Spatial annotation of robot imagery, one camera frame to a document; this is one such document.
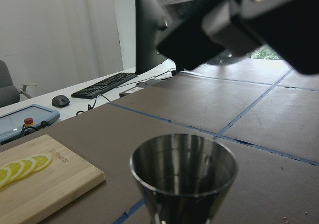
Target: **computer monitor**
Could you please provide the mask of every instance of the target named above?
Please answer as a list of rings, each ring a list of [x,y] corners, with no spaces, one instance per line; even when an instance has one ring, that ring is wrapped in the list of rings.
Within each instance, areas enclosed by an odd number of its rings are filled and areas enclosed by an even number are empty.
[[[135,11],[135,73],[140,75],[167,59],[157,51],[156,43],[161,31],[165,29],[166,22],[169,23],[169,20],[156,0],[135,0]]]

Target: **white wall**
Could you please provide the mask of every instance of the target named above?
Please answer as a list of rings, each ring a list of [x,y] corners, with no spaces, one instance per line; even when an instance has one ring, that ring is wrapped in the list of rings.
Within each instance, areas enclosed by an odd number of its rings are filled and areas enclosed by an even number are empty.
[[[0,59],[37,96],[123,69],[113,0],[0,0]]]
[[[123,68],[135,66],[135,0],[114,0]]]

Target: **white curtain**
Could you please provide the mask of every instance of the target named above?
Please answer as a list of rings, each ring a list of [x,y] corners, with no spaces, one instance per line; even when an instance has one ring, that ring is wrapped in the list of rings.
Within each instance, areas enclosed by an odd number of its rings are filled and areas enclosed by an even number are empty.
[[[0,59],[38,96],[123,69],[113,0],[0,0]]]

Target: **lemon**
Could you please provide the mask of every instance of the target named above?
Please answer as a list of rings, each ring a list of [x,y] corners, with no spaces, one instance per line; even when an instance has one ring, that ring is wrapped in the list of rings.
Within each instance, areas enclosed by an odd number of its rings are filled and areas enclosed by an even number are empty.
[[[21,161],[14,161],[14,162],[10,162],[6,164],[3,167],[11,169],[11,176],[9,177],[9,180],[7,181],[7,183],[11,183],[14,180],[17,180],[19,176],[21,175],[21,173],[23,172],[24,163],[22,163]]]
[[[36,161],[33,158],[25,158],[25,159],[21,159],[20,161],[24,163],[24,170],[21,173],[21,175],[18,177],[18,179],[28,176],[36,168]]]
[[[2,167],[0,168],[0,188],[3,187],[11,176],[11,169]]]
[[[49,166],[49,164],[52,161],[50,154],[46,154],[46,153],[37,154],[31,158],[33,158],[36,161],[36,165],[35,165],[35,169],[33,170],[33,173],[45,169],[47,166]]]

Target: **stainless steel cup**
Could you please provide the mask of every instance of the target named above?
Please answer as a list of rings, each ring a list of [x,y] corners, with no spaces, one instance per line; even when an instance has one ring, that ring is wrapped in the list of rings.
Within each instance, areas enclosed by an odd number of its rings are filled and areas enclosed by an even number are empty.
[[[211,223],[237,173],[226,147],[191,134],[146,141],[130,168],[153,224]]]

